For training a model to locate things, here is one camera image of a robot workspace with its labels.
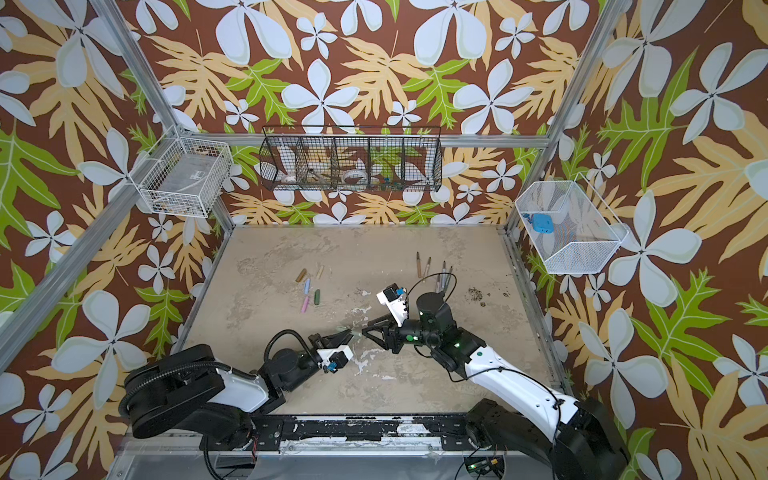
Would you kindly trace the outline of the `brown pen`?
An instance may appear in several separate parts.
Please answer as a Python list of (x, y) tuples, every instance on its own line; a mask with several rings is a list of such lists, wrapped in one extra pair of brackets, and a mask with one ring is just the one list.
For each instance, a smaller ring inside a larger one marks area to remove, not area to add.
[(420, 256), (420, 252), (418, 251), (416, 252), (416, 269), (417, 269), (417, 278), (419, 279), (422, 278), (423, 273), (422, 273), (421, 256)]

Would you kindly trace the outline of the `light blue pen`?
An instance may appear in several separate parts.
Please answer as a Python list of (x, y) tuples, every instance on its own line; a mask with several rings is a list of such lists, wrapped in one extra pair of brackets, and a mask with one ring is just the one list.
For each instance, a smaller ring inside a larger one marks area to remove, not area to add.
[(444, 289), (445, 289), (445, 287), (444, 287), (444, 284), (445, 284), (445, 274), (447, 273), (447, 265), (446, 265), (446, 263), (447, 262), (445, 260), (442, 263), (441, 275), (439, 276), (439, 283), (438, 283), (438, 291), (439, 292), (443, 292)]

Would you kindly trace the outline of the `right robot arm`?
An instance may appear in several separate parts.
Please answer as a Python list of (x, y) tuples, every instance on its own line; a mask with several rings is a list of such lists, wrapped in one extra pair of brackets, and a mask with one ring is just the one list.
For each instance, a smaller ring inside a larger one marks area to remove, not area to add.
[(520, 452), (548, 466), (556, 479), (617, 479), (628, 467), (627, 444), (600, 402), (560, 393), (513, 366), (457, 325), (444, 294), (420, 295), (415, 319), (405, 289), (392, 284), (377, 299), (388, 312), (363, 328), (364, 337), (394, 354), (406, 345), (426, 348), (452, 382), (472, 382), (494, 394), (466, 416), (476, 449)]

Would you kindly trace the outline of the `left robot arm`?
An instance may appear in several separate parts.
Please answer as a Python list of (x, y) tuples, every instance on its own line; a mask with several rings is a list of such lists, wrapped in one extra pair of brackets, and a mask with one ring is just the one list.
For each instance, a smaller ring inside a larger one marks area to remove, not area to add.
[(349, 329), (308, 339), (285, 329), (267, 344), (263, 365), (244, 372), (200, 344), (132, 371), (118, 406), (139, 439), (172, 429), (196, 432), (202, 446), (236, 450), (255, 437), (254, 419), (286, 402), (285, 394), (319, 372), (336, 373), (353, 358)]

